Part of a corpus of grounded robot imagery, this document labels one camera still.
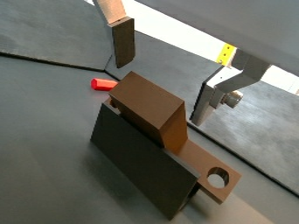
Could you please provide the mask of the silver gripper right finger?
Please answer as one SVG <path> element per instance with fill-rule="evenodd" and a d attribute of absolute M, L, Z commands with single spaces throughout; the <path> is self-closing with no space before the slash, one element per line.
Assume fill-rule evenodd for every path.
<path fill-rule="evenodd" d="M 270 67 L 268 62 L 238 49 L 230 67 L 222 66 L 202 83 L 191 122 L 200 126 L 223 104 L 235 108 L 243 98 L 239 90 L 259 82 Z"/>

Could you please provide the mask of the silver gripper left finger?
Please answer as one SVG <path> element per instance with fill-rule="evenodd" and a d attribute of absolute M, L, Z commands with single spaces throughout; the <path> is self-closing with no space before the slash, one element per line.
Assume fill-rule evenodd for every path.
<path fill-rule="evenodd" d="M 126 66 L 136 56 L 135 20 L 127 15 L 122 0 L 92 0 L 111 29 L 116 67 Z"/>

